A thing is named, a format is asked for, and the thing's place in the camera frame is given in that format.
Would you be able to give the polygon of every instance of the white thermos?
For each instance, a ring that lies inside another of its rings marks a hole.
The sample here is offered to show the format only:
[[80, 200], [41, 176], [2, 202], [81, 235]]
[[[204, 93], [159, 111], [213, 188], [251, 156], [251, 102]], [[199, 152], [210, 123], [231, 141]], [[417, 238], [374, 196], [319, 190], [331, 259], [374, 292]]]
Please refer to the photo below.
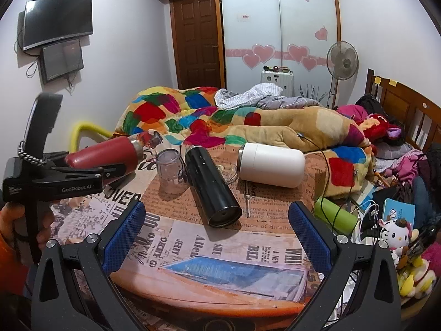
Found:
[[305, 156], [297, 149], [246, 143], [237, 158], [237, 175], [250, 182], [298, 187], [305, 172]]

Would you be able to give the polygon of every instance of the television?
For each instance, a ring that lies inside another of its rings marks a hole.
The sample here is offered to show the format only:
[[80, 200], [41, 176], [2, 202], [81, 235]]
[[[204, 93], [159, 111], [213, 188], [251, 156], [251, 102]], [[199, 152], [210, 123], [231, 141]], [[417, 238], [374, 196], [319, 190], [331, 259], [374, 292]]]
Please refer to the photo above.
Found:
[[92, 0], [26, 2], [23, 50], [92, 33]]
[[40, 72], [43, 83], [48, 83], [82, 68], [84, 68], [84, 65], [79, 39], [55, 42], [43, 46], [41, 49]]

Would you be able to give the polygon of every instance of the blue book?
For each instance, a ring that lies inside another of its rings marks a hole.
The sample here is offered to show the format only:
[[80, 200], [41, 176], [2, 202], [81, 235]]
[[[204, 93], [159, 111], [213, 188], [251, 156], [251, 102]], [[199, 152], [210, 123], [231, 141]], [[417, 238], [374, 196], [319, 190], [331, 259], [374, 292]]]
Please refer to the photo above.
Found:
[[406, 221], [411, 223], [411, 227], [413, 227], [415, 220], [415, 205], [387, 198], [384, 201], [383, 220], [386, 220], [388, 215], [390, 215], [390, 218], [393, 220], [405, 218]]

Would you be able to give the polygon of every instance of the yellow plush toy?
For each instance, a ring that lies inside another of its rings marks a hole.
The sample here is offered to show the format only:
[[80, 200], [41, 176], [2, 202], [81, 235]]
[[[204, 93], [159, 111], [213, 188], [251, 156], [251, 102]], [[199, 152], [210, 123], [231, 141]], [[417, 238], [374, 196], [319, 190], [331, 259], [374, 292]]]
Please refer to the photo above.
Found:
[[421, 299], [432, 292], [437, 278], [429, 267], [430, 263], [420, 256], [398, 273], [401, 304], [406, 303], [412, 297]]

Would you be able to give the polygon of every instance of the yellow hose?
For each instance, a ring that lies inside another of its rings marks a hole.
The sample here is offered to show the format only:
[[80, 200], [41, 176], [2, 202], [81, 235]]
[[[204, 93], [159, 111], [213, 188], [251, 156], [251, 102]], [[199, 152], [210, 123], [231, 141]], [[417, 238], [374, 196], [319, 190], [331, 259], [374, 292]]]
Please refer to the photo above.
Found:
[[69, 153], [73, 153], [78, 150], [79, 135], [82, 130], [89, 130], [89, 131], [98, 133], [99, 135], [102, 135], [103, 137], [106, 137], [106, 138], [110, 138], [113, 136], [112, 132], [110, 132], [107, 129], [104, 129], [100, 126], [97, 126], [96, 124], [93, 124], [91, 122], [78, 122], [74, 126], [74, 129], [72, 130], [71, 143], [69, 146]]

